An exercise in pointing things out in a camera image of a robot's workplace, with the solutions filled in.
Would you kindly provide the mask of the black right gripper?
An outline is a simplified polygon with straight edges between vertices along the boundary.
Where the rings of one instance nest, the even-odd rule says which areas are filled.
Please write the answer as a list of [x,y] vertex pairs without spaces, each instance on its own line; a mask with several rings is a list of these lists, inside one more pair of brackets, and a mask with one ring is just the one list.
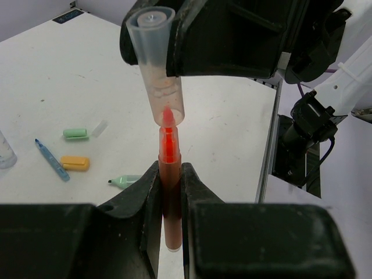
[[184,1],[171,25],[168,76],[308,83],[336,61],[352,13],[343,1]]

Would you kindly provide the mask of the clear marker cap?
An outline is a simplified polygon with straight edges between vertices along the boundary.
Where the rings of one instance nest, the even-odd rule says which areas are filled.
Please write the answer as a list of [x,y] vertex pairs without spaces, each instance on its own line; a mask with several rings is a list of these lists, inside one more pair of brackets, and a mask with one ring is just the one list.
[[185,116],[181,79],[166,74],[175,14],[172,8],[153,6],[140,9],[126,21],[154,121],[164,128],[180,124]]

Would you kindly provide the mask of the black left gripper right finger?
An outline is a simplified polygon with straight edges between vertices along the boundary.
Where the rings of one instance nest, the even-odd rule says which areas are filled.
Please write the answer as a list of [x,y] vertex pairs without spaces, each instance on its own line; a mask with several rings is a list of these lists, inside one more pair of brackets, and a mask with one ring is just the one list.
[[185,278],[355,278],[338,226],[308,204],[226,203],[181,167]]

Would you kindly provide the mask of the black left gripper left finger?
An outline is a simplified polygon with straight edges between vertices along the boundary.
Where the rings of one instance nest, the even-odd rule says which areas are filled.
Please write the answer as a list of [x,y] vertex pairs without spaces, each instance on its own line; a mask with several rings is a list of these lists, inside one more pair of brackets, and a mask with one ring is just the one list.
[[1,206],[2,278],[156,278],[159,250],[157,163],[99,206]]

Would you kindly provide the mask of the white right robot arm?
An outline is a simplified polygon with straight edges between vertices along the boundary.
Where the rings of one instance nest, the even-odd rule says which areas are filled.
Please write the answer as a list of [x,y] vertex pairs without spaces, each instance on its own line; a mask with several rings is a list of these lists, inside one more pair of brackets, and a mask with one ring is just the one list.
[[298,160],[333,140],[337,125],[371,91],[370,1],[137,1],[120,30],[123,60],[140,68],[154,121],[184,120],[183,76],[309,83],[351,50],[333,74],[294,104],[276,149],[275,174],[297,186]]

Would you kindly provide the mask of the orange slim marker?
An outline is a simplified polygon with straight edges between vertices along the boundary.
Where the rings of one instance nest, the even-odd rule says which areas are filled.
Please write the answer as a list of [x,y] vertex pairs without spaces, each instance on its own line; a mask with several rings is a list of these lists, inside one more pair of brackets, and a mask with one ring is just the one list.
[[162,183],[162,206],[165,243],[177,252],[182,245],[181,227],[181,153],[173,112],[165,107],[159,129],[159,174]]

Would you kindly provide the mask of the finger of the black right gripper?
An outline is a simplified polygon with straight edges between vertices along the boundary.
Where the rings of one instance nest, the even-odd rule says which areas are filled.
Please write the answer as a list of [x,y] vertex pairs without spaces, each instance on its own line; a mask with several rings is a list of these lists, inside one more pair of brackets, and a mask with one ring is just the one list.
[[129,65],[137,65],[137,57],[131,42],[130,34],[126,26],[127,20],[137,11],[143,8],[153,7],[158,5],[160,0],[138,0],[133,7],[125,15],[120,29],[119,49],[121,58]]

